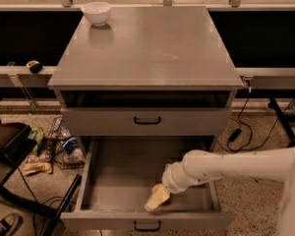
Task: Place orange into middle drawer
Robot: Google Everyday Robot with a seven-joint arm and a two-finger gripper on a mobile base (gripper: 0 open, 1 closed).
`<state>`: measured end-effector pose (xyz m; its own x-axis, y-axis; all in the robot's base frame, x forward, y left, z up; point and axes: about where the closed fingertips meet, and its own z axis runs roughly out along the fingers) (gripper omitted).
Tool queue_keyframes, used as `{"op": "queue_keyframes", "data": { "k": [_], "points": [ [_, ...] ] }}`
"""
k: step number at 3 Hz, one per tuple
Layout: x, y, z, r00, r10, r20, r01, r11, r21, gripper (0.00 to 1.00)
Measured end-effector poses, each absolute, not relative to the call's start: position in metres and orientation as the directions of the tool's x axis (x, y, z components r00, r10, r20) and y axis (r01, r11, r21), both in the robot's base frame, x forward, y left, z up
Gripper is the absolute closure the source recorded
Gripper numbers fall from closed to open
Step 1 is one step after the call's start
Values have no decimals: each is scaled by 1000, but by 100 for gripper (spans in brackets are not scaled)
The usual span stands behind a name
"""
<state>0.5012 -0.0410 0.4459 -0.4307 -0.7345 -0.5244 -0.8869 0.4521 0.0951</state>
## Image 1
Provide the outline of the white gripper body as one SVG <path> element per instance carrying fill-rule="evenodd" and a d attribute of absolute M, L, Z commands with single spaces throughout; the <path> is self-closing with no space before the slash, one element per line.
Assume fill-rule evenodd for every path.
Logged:
<path fill-rule="evenodd" d="M 179 194 L 200 185 L 198 180 L 187 175 L 182 162 L 166 164 L 161 181 L 171 194 Z"/>

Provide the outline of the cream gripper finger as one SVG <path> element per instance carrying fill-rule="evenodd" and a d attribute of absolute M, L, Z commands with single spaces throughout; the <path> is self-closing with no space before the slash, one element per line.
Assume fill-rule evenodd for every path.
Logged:
<path fill-rule="evenodd" d="M 164 187 L 157 190 L 153 195 L 151 194 L 145 204 L 146 211 L 153 211 L 170 198 L 170 192 Z"/>

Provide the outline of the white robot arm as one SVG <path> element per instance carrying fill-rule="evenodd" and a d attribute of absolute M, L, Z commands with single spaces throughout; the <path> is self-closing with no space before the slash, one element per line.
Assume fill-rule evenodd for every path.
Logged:
<path fill-rule="evenodd" d="M 217 154 L 200 149 L 165 166 L 161 182 L 152 188 L 145 209 L 153 211 L 172 194 L 221 178 L 257 180 L 283 186 L 277 236 L 295 236 L 295 147 Z"/>

